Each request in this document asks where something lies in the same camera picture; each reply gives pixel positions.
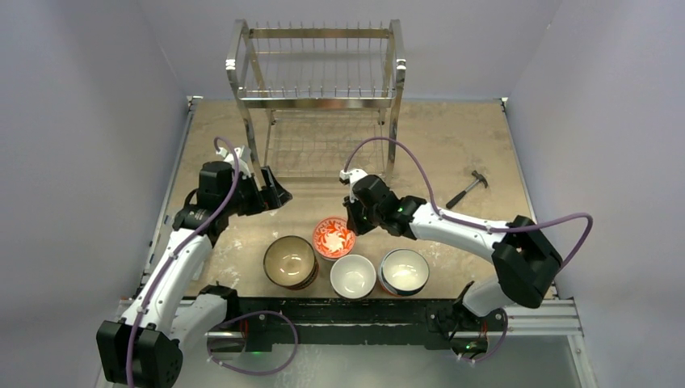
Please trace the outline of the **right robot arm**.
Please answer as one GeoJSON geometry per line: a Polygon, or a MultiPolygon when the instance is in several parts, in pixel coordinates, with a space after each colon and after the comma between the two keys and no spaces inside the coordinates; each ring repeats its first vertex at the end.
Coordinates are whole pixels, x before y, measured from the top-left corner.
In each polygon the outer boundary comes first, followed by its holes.
{"type": "Polygon", "coordinates": [[[490,221],[441,209],[416,196],[402,198],[377,175],[354,169],[341,171],[349,187],[343,200],[347,227],[356,235],[381,228],[392,236],[427,240],[476,255],[494,267],[488,280],[462,290],[453,317],[465,329],[489,313],[517,304],[539,307],[561,269],[562,258],[530,218],[490,221]]]}

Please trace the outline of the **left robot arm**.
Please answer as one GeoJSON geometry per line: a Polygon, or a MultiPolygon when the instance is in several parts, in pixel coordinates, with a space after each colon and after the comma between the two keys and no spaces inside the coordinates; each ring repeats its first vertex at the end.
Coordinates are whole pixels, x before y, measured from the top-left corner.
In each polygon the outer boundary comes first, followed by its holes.
{"type": "Polygon", "coordinates": [[[116,321],[104,321],[96,333],[107,381],[130,387],[172,387],[186,350],[214,327],[222,331],[249,322],[255,312],[242,310],[237,291],[207,285],[187,310],[177,309],[198,267],[210,256],[229,217],[250,216],[284,206],[292,199],[262,167],[264,185],[231,162],[206,162],[199,186],[186,196],[174,216],[164,256],[149,281],[116,321]]]}

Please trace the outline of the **orange patterned bowl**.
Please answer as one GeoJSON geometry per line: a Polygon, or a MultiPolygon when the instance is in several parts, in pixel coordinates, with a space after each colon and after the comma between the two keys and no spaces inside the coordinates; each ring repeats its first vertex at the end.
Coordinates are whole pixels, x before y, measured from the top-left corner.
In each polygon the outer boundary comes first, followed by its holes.
{"type": "Polygon", "coordinates": [[[347,228],[347,219],[327,217],[317,223],[313,230],[313,247],[323,259],[335,261],[354,249],[356,235],[347,228]]]}

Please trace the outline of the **white blue-rimmed bowl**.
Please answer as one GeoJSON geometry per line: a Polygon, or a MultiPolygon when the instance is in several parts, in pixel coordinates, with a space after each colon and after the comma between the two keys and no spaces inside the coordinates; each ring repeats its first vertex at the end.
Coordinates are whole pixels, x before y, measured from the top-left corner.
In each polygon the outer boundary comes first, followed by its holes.
{"type": "Polygon", "coordinates": [[[409,297],[421,292],[429,277],[430,266],[426,259],[410,249],[392,250],[380,262],[380,285],[396,297],[409,297]]]}

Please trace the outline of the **small black hammer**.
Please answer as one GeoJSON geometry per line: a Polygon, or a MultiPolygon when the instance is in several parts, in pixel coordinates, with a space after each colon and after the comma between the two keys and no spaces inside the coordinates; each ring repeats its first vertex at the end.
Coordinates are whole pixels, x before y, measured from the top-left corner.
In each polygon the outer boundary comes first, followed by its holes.
{"type": "Polygon", "coordinates": [[[474,178],[473,182],[446,203],[447,209],[453,209],[470,191],[472,191],[479,184],[481,184],[484,188],[489,187],[487,178],[483,174],[473,170],[471,171],[471,176],[474,178]]]}

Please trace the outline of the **brown glazed bowl stack top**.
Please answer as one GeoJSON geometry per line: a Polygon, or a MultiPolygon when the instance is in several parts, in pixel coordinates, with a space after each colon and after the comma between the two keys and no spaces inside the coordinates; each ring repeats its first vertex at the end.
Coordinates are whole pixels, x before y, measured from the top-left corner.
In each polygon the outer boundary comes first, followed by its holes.
{"type": "Polygon", "coordinates": [[[266,249],[263,270],[274,285],[290,290],[309,287],[319,273],[312,245],[296,235],[277,238],[266,249]]]}

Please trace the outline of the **white cream bowl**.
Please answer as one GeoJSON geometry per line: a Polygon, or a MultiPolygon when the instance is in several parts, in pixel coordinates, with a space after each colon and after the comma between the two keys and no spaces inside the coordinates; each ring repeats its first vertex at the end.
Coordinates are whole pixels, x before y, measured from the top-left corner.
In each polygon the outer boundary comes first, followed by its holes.
{"type": "Polygon", "coordinates": [[[362,255],[346,255],[330,269],[333,291],[348,300],[360,300],[371,294],[376,284],[374,264],[362,255]]]}

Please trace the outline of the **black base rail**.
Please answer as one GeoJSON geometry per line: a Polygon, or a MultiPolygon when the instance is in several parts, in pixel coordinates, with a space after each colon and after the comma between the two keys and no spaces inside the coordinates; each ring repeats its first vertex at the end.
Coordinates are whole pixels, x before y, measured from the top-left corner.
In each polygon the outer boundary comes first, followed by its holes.
{"type": "Polygon", "coordinates": [[[207,336],[245,340],[249,352],[269,352],[275,344],[317,344],[478,354],[505,326],[503,309],[477,317],[452,299],[239,297],[207,336]]]}

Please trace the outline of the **steel two-tier dish rack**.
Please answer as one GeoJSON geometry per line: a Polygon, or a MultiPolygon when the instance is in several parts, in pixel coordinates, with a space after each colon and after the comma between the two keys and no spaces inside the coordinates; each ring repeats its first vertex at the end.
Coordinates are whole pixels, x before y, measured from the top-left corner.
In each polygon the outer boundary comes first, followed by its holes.
{"type": "Polygon", "coordinates": [[[233,24],[225,60],[252,167],[336,179],[393,173],[407,60],[401,22],[233,24]]]}

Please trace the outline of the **aluminium frame rail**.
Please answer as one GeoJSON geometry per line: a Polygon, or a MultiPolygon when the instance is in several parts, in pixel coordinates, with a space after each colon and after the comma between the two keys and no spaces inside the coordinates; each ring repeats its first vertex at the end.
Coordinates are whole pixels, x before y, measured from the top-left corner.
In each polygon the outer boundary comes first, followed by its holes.
{"type": "Polygon", "coordinates": [[[425,344],[436,347],[447,337],[498,335],[578,335],[581,325],[573,303],[546,300],[538,309],[508,306],[484,318],[459,314],[448,299],[364,299],[240,297],[214,324],[241,317],[253,340],[282,344],[291,321],[303,344],[425,344]]]}

